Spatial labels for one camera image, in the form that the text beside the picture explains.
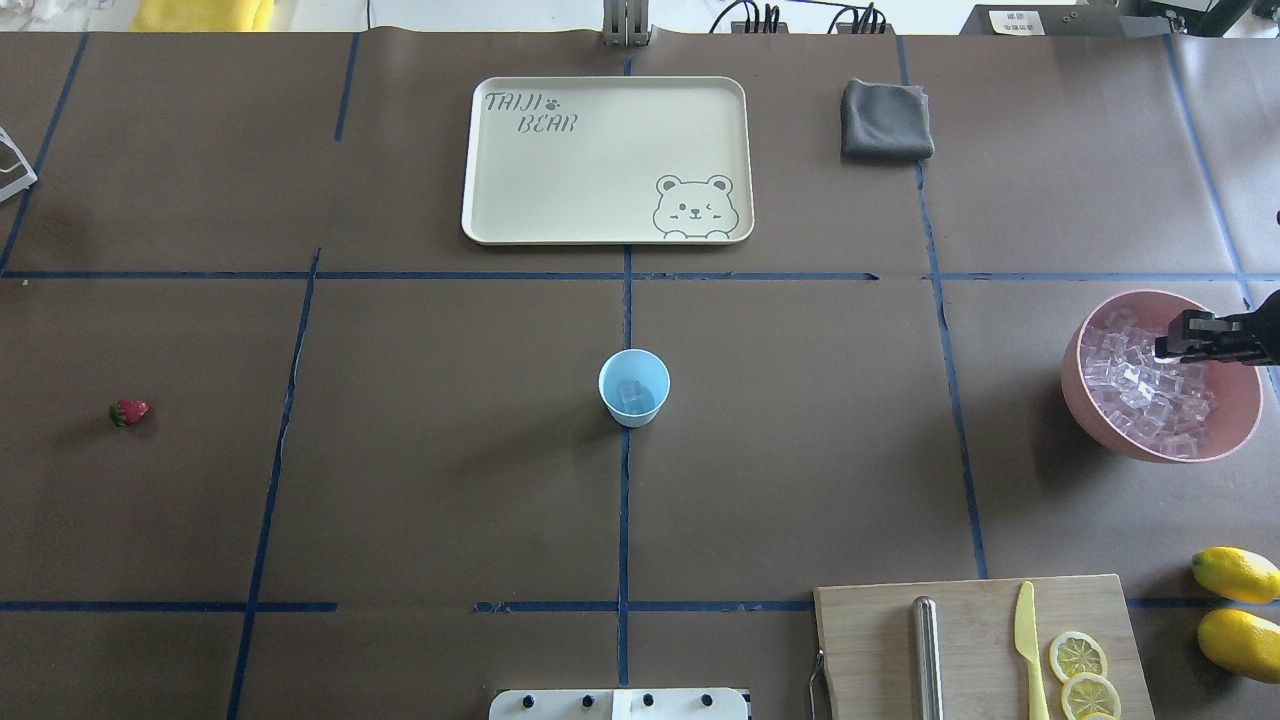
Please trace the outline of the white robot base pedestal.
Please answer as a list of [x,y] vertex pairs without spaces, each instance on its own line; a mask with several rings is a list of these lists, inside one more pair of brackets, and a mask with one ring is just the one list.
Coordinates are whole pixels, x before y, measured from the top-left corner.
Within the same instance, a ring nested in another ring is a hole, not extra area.
[[746,691],[705,688],[508,689],[489,719],[750,719]]

